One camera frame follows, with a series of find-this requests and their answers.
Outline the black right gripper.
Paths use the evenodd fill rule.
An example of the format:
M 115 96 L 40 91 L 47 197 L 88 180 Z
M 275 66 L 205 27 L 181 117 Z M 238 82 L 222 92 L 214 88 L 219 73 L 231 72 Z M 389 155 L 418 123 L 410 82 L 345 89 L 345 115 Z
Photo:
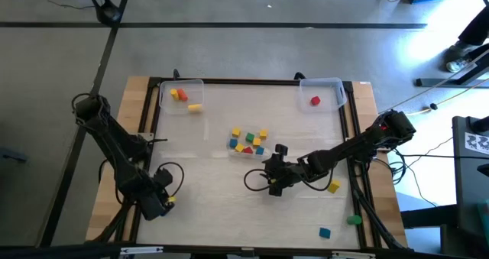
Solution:
M 264 175 L 270 184 L 268 194 L 271 196 L 282 196 L 283 185 L 294 185 L 303 181 L 300 165 L 285 161 L 283 156 L 272 155 L 263 161 Z

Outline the light wooden table board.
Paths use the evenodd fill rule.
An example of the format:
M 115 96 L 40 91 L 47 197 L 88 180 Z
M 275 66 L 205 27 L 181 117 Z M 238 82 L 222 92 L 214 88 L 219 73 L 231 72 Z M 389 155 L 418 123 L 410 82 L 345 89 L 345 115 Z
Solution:
M 172 81 L 170 77 L 129 77 L 122 101 L 118 110 L 118 122 L 131 133 L 154 133 L 156 131 L 157 116 L 160 107 L 157 100 L 160 96 L 156 88 L 165 81 Z M 299 80 L 285 79 L 211 79 L 203 80 L 209 84 L 238 84 L 238 85 L 272 85 L 297 86 Z M 348 103 L 340 109 L 342 122 L 345 124 L 344 136 L 354 134 L 357 130 L 367 127 L 369 121 L 374 120 L 376 111 L 372 85 L 369 82 L 345 81 Z M 394 184 L 390 181 L 390 171 L 387 169 L 387 154 L 380 152 L 379 159 L 371 163 L 369 174 L 364 179 L 358 179 L 362 189 L 371 188 L 371 204 L 377 209 L 377 214 L 386 228 L 402 245 L 407 245 L 406 234 L 397 205 Z M 115 217 L 120 205 L 112 196 L 115 186 L 112 179 L 111 168 L 102 172 L 102 181 L 99 184 L 96 201 L 89 220 L 86 239 L 93 239 Z

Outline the clear plastic bin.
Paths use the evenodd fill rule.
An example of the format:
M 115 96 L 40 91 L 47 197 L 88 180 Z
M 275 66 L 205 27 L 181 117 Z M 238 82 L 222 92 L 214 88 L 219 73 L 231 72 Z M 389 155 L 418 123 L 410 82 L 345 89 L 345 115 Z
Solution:
M 232 136 L 232 129 L 233 128 L 240 128 L 241 129 L 241 134 L 238 138 Z M 247 133 L 252 133 L 254 135 L 254 138 L 259 138 L 259 132 L 262 129 L 267 129 L 267 128 L 261 128 L 258 126 L 251 126 L 251 125 L 239 125 L 239 126 L 234 126 L 231 127 L 228 131 L 228 137 L 226 141 L 226 150 L 228 154 L 231 157 L 241 157 L 241 158 L 246 158 L 246 159 L 253 159 L 253 160 L 266 160 L 270 155 L 271 155 L 271 145 L 272 145 L 272 137 L 270 136 L 270 132 L 268 131 L 268 136 L 266 139 L 262 140 L 261 139 L 261 145 L 258 147 L 263 147 L 264 148 L 264 154 L 263 155 L 257 155 L 256 154 L 256 149 L 258 147 L 255 147 L 251 142 L 247 142 L 245 140 L 246 134 Z M 246 154 L 243 151 L 242 152 L 237 152 L 234 148 L 229 147 L 229 141 L 234 138 L 238 140 L 238 143 L 243 144 L 244 148 L 246 147 L 251 147 L 253 150 L 252 154 Z
M 321 102 L 317 106 L 310 105 L 310 99 L 318 96 Z M 347 102 L 343 82 L 336 77 L 302 79 L 298 91 L 298 102 L 304 112 L 333 112 Z
M 175 101 L 171 94 L 171 89 L 183 89 L 188 100 Z M 169 115 L 199 114 L 201 112 L 189 112 L 188 105 L 202 104 L 204 108 L 204 84 L 201 79 L 188 79 L 177 81 L 165 81 L 160 85 L 160 107 Z

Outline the black crossbar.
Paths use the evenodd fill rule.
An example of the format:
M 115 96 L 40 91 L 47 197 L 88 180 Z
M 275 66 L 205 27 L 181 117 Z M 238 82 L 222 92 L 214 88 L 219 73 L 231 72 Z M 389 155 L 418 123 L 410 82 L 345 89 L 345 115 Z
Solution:
M 75 244 L 66 246 L 53 246 L 43 248 L 0 248 L 0 259 L 46 259 L 46 258 L 101 258 L 120 255 L 120 249 L 123 247 L 140 247 L 153 245 L 133 245 L 128 243 L 121 244 L 103 244 L 89 242 L 85 244 Z M 482 257 L 480 254 L 472 257 L 446 255 L 446 254 L 427 254 L 415 252 L 410 249 L 382 249 L 382 248 L 362 248 L 362 249 L 303 249 L 303 248 L 254 248 L 252 252 L 242 252 L 237 247 L 186 247 L 179 245 L 166 245 L 164 252 L 167 253 L 186 253 L 186 254 L 232 254 L 243 257 L 254 257 L 261 255 L 276 256 L 312 256 L 312 257 L 330 257 L 333 251 L 353 251 L 375 254 L 377 259 L 489 259 L 488 256 Z

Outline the black cart base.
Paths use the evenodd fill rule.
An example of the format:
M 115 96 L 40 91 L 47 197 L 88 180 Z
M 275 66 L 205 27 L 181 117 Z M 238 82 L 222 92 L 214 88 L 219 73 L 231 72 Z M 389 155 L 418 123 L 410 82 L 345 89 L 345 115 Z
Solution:
M 456 204 L 426 209 L 402 211 L 404 228 L 458 226 L 458 207 Z

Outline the black cart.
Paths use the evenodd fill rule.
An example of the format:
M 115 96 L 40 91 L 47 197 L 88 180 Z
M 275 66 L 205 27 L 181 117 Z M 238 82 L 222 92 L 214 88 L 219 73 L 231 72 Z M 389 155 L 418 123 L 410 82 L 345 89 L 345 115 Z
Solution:
M 468 244 L 481 249 L 481 256 L 489 257 L 489 210 L 480 207 L 489 205 L 489 173 L 478 170 L 480 166 L 489 166 L 489 155 L 465 148 L 465 132 L 489 137 L 489 131 L 474 131 L 472 117 L 455 116 L 452 119 L 455 191 L 458 207 L 458 228 Z

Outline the black stand base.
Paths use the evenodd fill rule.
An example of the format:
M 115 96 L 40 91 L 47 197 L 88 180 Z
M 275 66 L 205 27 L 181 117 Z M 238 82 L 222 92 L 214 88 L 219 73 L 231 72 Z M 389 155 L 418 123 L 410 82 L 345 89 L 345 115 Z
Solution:
M 112 27 L 120 22 L 121 11 L 111 0 L 91 0 L 96 10 L 98 21 Z

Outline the black stand foot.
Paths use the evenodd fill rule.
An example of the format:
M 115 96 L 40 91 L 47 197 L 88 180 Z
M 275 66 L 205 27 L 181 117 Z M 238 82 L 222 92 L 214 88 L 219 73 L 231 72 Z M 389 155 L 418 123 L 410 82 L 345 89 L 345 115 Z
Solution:
M 468 68 L 462 76 L 454 75 L 450 79 L 419 78 L 415 81 L 417 87 L 464 88 L 475 87 L 489 89 L 489 77 L 484 82 L 481 77 L 489 75 L 489 57 L 483 57 Z

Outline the white printed sticker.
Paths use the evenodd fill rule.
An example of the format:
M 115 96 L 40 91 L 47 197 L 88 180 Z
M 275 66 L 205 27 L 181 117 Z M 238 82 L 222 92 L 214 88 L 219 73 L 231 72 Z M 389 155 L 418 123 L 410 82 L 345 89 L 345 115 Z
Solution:
M 465 132 L 465 148 L 481 154 L 489 155 L 489 137 Z

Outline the person's shoe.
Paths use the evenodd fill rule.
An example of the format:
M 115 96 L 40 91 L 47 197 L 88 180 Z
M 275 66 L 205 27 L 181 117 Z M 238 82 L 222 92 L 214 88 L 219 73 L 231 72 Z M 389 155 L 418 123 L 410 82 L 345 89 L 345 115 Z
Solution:
M 471 62 L 470 58 L 458 58 L 457 60 L 452 60 L 447 62 L 445 65 L 446 69 L 451 73 L 457 73 L 467 67 Z
M 466 44 L 463 41 L 458 40 L 447 49 L 445 58 L 448 61 L 456 60 L 458 58 L 465 56 L 473 49 L 474 49 L 474 45 Z

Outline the person's leg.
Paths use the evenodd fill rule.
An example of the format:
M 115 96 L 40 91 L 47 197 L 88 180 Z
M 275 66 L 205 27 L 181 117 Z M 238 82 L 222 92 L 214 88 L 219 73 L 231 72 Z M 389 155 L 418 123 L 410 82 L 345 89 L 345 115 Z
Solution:
M 489 36 L 489 6 L 483 8 L 478 15 L 458 36 L 465 44 L 482 45 Z
M 474 60 L 476 59 L 477 57 L 479 57 L 480 55 L 484 54 L 484 52 L 486 50 L 489 50 L 489 43 L 487 44 L 484 44 L 480 47 L 478 47 L 477 49 L 474 49 L 472 50 L 471 52 L 467 53 L 467 57 L 470 59 L 470 60 Z

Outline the long silver bracket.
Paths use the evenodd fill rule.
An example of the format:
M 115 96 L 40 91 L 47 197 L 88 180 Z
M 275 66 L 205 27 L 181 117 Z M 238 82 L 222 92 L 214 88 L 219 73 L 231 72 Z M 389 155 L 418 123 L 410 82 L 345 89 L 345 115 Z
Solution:
M 136 255 L 136 254 L 157 254 L 163 253 L 163 246 L 140 246 L 140 247 L 123 247 L 120 249 L 121 256 Z
M 377 259 L 375 254 L 353 252 L 353 251 L 333 251 L 329 259 Z

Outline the black table frame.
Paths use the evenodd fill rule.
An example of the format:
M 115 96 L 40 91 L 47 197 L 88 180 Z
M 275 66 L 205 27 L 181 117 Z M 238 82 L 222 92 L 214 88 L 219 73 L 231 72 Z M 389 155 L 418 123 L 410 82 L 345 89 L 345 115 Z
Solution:
M 281 252 L 358 249 L 371 242 L 367 225 L 346 222 L 354 211 L 348 165 L 340 162 L 334 178 L 298 183 L 280 197 L 270 196 L 258 174 L 264 163 L 225 150 L 234 126 L 265 128 L 271 144 L 284 144 L 287 159 L 327 149 L 345 139 L 339 111 L 308 114 L 298 105 L 295 80 L 206 79 L 200 114 L 161 111 L 155 118 L 162 142 L 151 168 L 168 163 L 182 186 L 175 186 L 175 207 L 164 217 L 137 224 L 138 244 L 161 245 L 169 252 L 233 251 L 269 248 Z

